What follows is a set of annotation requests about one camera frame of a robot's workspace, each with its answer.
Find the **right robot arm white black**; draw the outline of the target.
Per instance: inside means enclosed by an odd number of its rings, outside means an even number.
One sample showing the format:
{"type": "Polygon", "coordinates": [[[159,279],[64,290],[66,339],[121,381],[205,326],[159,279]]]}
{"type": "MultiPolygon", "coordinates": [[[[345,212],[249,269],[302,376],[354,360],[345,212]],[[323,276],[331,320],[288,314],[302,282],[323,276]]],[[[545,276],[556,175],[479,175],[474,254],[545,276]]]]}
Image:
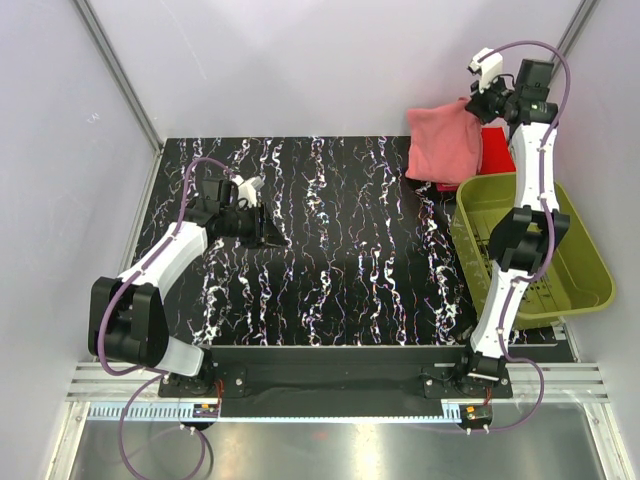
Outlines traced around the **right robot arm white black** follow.
{"type": "Polygon", "coordinates": [[[479,79],[466,109],[483,123],[497,118],[507,123],[516,187],[513,207],[491,231],[491,284],[468,350],[453,374],[457,390],[472,397],[503,379],[519,304],[528,286],[546,273],[570,219],[560,211],[554,186],[554,143],[565,106],[548,99],[553,64],[523,60],[511,87],[496,51],[481,50],[468,69],[479,79]]]}

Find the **folded red t shirt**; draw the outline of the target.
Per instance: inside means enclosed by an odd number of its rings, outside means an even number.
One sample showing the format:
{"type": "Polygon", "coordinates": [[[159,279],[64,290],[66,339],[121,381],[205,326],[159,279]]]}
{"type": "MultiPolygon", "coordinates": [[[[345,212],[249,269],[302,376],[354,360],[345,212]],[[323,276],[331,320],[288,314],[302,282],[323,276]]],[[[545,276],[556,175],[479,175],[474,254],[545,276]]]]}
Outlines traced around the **folded red t shirt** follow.
{"type": "MultiPolygon", "coordinates": [[[[480,162],[476,165],[477,175],[512,173],[515,165],[509,152],[504,130],[501,127],[484,127],[482,129],[480,162]]],[[[462,173],[470,173],[473,157],[467,147],[460,149],[457,157],[448,165],[455,179],[461,179],[462,173]]]]}

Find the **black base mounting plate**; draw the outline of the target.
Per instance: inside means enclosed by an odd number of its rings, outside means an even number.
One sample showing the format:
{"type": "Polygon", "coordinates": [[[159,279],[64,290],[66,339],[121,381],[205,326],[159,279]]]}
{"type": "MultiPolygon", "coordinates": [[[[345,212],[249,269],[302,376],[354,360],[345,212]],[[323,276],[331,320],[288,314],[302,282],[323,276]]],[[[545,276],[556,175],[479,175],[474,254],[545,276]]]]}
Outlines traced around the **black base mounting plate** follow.
{"type": "Polygon", "coordinates": [[[504,365],[487,378],[463,377],[471,355],[460,346],[408,347],[216,347],[205,354],[196,377],[173,374],[163,396],[204,396],[217,385],[224,398],[262,391],[347,391],[381,389],[447,398],[494,400],[513,396],[504,365]]]}

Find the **aluminium frame post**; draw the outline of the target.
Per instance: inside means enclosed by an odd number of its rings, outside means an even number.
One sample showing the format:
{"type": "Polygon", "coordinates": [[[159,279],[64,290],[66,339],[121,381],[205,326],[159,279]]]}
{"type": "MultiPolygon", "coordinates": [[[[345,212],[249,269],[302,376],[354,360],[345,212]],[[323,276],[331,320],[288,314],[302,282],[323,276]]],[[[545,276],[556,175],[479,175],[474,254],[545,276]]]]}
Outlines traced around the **aluminium frame post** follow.
{"type": "Polygon", "coordinates": [[[569,54],[598,6],[597,1],[581,1],[555,47],[539,40],[520,40],[501,47],[506,51],[531,46],[551,53],[549,60],[521,61],[512,87],[513,94],[507,100],[504,112],[512,148],[518,142],[532,140],[538,149],[546,149],[548,139],[556,131],[569,100],[572,82],[569,54]],[[554,103],[549,100],[549,95],[552,80],[559,73],[564,74],[564,87],[560,101],[554,103]]]}
{"type": "Polygon", "coordinates": [[[71,4],[79,15],[81,22],[87,30],[100,58],[115,82],[141,133],[152,151],[157,154],[164,145],[164,141],[153,126],[139,96],[135,92],[133,84],[126,74],[115,48],[91,2],[87,0],[71,0],[71,4]]]}

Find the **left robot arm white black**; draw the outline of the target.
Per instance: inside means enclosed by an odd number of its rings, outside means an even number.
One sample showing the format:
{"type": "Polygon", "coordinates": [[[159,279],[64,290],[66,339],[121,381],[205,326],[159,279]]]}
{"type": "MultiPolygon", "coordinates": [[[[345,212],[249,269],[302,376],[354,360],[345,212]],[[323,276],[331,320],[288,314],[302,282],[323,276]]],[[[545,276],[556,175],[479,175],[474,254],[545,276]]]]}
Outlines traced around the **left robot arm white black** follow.
{"type": "Polygon", "coordinates": [[[212,245],[236,239],[246,249],[283,247],[258,192],[260,177],[203,183],[201,192],[181,207],[177,221],[145,256],[115,278],[92,286],[88,350],[102,363],[121,361],[181,376],[196,396],[215,386],[216,372],[205,351],[170,335],[163,301],[183,272],[212,245]]]}

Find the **aluminium rail profile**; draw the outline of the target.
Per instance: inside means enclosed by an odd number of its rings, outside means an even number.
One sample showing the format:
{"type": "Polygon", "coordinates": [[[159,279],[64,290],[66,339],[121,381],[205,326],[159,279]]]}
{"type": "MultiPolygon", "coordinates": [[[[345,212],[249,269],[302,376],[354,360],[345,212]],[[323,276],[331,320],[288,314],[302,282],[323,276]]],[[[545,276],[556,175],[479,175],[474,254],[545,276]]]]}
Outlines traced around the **aluminium rail profile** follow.
{"type": "MultiPolygon", "coordinates": [[[[544,374],[547,403],[607,403],[609,396],[599,368],[593,363],[547,363],[540,366],[544,374]]],[[[539,377],[534,369],[522,364],[510,365],[509,386],[518,402],[534,401],[539,392],[539,377]]],[[[67,402],[123,402],[154,372],[136,370],[124,376],[106,373],[100,364],[81,362],[76,366],[65,400],[67,402]]]]}

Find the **pink t shirt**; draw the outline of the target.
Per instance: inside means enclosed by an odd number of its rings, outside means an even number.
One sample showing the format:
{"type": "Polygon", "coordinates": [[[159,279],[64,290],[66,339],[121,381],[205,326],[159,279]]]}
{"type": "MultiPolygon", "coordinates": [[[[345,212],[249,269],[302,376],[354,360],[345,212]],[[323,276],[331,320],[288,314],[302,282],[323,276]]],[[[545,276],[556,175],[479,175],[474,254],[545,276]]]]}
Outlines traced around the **pink t shirt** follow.
{"type": "Polygon", "coordinates": [[[466,110],[470,99],[407,112],[410,147],[406,177],[459,185],[482,164],[482,125],[466,110]]]}

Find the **black marble pattern mat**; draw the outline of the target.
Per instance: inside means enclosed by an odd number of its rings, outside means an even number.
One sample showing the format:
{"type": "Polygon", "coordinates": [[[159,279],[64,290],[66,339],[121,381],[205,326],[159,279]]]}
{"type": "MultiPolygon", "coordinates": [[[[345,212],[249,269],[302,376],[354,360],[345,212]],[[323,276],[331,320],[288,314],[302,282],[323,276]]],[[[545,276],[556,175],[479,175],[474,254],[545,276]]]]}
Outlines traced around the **black marble pattern mat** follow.
{"type": "Polygon", "coordinates": [[[168,329],[196,345],[460,345],[477,322],[450,235],[455,198],[409,180],[405,136],[173,138],[139,234],[226,169],[264,179],[286,247],[216,242],[172,287],[168,329]]]}

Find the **right aluminium frame post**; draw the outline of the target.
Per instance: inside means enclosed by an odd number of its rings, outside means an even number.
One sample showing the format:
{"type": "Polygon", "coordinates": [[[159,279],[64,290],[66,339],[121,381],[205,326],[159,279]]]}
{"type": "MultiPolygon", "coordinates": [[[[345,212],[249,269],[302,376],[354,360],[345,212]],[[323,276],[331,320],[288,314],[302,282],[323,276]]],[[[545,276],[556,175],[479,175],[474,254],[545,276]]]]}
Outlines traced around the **right aluminium frame post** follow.
{"type": "Polygon", "coordinates": [[[507,100],[504,112],[512,148],[518,142],[532,140],[538,149],[546,149],[548,139],[556,131],[569,100],[572,82],[569,54],[598,6],[597,1],[581,1],[555,47],[539,40],[520,40],[501,47],[506,51],[531,46],[551,53],[549,60],[521,61],[512,87],[513,94],[507,100]],[[552,80],[559,73],[564,74],[564,87],[560,101],[554,103],[549,100],[549,95],[552,80]]]}

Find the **left aluminium frame post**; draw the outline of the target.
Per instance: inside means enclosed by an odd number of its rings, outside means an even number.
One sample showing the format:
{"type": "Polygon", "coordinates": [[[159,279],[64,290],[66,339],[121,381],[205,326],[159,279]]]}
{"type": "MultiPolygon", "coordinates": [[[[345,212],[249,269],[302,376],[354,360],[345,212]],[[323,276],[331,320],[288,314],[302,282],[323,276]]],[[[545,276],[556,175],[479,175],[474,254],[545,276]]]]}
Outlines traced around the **left aluminium frame post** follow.
{"type": "Polygon", "coordinates": [[[87,0],[71,0],[71,4],[79,15],[81,22],[87,30],[100,58],[115,82],[141,133],[152,151],[157,154],[164,145],[164,141],[153,126],[139,96],[135,92],[133,84],[126,74],[115,48],[91,2],[87,0]]]}

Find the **olive green plastic basket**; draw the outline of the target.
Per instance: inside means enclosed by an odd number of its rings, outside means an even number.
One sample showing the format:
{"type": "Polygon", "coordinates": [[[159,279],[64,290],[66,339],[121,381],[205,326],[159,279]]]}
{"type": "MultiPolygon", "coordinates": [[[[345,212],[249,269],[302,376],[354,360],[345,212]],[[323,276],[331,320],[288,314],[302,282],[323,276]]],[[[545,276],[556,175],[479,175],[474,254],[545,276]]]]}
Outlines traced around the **olive green plastic basket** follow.
{"type": "MultiPolygon", "coordinates": [[[[490,233],[512,208],[515,188],[515,175],[504,173],[473,177],[456,192],[450,231],[477,313],[484,308],[491,282],[490,233]]],[[[514,322],[517,330],[601,311],[615,297],[614,280],[567,192],[557,183],[555,193],[561,212],[570,217],[570,227],[544,277],[527,288],[514,322]]]]}

